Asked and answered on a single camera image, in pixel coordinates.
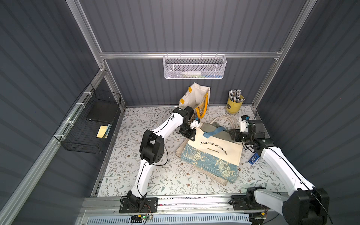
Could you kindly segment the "cream tote yellow handles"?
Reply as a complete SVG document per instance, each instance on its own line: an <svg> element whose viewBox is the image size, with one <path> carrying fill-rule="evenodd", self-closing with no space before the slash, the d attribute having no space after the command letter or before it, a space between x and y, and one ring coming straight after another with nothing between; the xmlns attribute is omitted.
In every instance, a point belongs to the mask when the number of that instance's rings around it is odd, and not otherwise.
<svg viewBox="0 0 360 225"><path fill-rule="evenodd" d="M178 107L185 109L191 107L195 115L202 119L207 112L208 104L210 102L211 88L208 86L201 86L197 83L193 83L188 87L187 92L179 101Z"/></svg>

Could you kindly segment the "olive green canvas bag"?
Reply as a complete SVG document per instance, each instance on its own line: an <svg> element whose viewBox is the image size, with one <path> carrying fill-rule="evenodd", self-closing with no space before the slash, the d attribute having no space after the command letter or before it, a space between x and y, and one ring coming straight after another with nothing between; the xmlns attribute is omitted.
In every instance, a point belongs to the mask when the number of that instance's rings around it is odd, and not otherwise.
<svg viewBox="0 0 360 225"><path fill-rule="evenodd" d="M223 126L215 126L209 123L203 123L201 126L205 138L215 137L222 140L232 141L229 130Z"/></svg>

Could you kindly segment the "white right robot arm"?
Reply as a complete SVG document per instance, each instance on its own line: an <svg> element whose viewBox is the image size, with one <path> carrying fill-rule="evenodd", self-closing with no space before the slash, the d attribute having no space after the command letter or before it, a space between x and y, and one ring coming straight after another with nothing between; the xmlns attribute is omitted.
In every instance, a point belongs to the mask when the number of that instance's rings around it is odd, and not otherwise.
<svg viewBox="0 0 360 225"><path fill-rule="evenodd" d="M288 195L275 194L265 187L249 187L244 197L232 196L234 210L272 209L282 215L289 225L325 225L331 221L328 213L330 197L323 188L316 188L289 162L280 148L265 133L257 132L262 122L244 119L239 129L229 130L231 139L243 144L254 155L250 163L262 158L284 184Z"/></svg>

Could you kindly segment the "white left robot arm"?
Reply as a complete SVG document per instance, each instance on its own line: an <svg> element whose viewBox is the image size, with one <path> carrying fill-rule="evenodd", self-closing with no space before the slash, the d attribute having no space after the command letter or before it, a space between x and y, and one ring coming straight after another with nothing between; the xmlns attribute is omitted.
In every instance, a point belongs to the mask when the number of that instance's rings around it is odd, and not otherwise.
<svg viewBox="0 0 360 225"><path fill-rule="evenodd" d="M160 164L160 160L164 156L165 140L178 128L183 137L191 141L195 140L196 129L190 125L193 116L193 108L177 107L171 111L171 116L163 124L154 130L147 129L144 132L139 149L141 158L139 172L132 189L127 193L128 202L138 212L146 204L148 182L153 169L166 164Z"/></svg>

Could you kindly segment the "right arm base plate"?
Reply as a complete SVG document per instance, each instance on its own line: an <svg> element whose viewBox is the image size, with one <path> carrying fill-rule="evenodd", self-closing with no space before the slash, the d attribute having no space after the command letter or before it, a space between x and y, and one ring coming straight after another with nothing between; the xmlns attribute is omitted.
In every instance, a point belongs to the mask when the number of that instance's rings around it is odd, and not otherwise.
<svg viewBox="0 0 360 225"><path fill-rule="evenodd" d="M233 207L234 211L249 210L249 206L246 203L245 195L232 195L228 204Z"/></svg>

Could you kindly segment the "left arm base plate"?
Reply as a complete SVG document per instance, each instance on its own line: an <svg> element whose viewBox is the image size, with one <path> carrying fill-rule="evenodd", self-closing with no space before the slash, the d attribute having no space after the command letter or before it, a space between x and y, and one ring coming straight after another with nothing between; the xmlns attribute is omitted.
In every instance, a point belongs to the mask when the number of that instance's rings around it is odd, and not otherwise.
<svg viewBox="0 0 360 225"><path fill-rule="evenodd" d="M119 208L120 214L125 213L147 213L152 212L155 213L158 210L158 198L150 197L150 198L142 198L142 199L128 199L126 196L122 196L121 205Z"/></svg>

